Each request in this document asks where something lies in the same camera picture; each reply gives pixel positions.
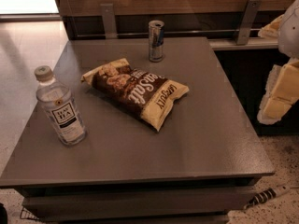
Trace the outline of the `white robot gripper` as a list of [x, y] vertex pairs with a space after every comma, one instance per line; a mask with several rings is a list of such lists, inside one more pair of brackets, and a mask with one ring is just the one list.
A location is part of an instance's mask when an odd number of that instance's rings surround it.
[[299, 100], [299, 0], [295, 0], [283, 16], [262, 27], [258, 37], [278, 37], [278, 50], [296, 58], [283, 66], [275, 64], [269, 73], [257, 120], [261, 124], [272, 125], [280, 121]]

